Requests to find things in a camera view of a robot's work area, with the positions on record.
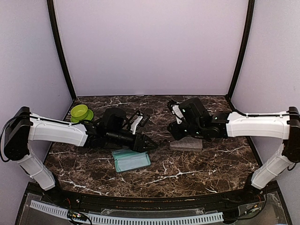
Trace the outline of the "brown sunglasses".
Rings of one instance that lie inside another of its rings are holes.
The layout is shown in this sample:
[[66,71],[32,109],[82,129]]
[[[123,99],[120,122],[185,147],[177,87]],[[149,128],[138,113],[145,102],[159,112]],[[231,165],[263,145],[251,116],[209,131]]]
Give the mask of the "brown sunglasses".
[[174,139],[172,139],[172,138],[169,138],[169,139],[163,139],[163,140],[158,141],[158,144],[159,144],[159,145],[169,144],[169,143],[171,143],[172,141],[174,141]]

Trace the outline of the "beige glasses case teal lining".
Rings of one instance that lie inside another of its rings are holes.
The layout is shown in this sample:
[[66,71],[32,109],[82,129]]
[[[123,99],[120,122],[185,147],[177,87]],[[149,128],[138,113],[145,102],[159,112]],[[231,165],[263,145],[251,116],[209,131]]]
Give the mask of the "beige glasses case teal lining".
[[181,151],[202,151],[203,142],[201,139],[186,137],[179,141],[170,142],[169,149]]

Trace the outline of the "light blue cloth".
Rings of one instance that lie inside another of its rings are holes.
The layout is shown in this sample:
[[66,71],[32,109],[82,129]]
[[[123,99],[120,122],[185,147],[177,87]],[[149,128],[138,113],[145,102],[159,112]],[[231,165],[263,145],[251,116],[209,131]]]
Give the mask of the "light blue cloth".
[[128,171],[149,165],[145,156],[142,157],[124,157],[117,160],[118,167],[121,171]]

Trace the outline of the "blue-grey glasses case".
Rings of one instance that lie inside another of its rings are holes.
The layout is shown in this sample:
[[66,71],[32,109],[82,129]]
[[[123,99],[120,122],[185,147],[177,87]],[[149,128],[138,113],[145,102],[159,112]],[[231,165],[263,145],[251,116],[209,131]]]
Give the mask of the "blue-grey glasses case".
[[146,152],[135,152],[129,149],[115,150],[112,152],[116,172],[122,173],[151,165]]

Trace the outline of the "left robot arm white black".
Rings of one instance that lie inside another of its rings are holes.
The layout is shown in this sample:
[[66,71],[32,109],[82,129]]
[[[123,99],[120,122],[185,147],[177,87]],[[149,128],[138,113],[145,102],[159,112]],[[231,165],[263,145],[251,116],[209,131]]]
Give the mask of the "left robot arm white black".
[[55,204],[63,204],[66,193],[59,189],[54,174],[35,156],[29,141],[67,143],[85,148],[103,148],[111,143],[139,153],[155,150],[158,145],[147,135],[137,132],[149,117],[139,111],[135,115],[137,118],[132,121],[124,110],[109,108],[95,122],[82,120],[71,123],[41,117],[24,106],[1,132],[4,149],[0,157],[3,162],[11,160],[18,163],[44,191],[48,191],[48,197]]

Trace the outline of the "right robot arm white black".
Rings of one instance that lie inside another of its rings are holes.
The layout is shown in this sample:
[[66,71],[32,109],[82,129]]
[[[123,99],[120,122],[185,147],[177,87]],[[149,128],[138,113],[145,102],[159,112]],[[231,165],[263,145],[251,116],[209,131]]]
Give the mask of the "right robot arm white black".
[[239,199],[250,203],[282,171],[300,161],[300,113],[296,107],[269,114],[249,114],[238,110],[210,115],[199,98],[182,103],[170,100],[167,106],[176,121],[167,130],[177,141],[186,136],[210,140],[240,136],[273,137],[282,140],[278,150],[248,178]]

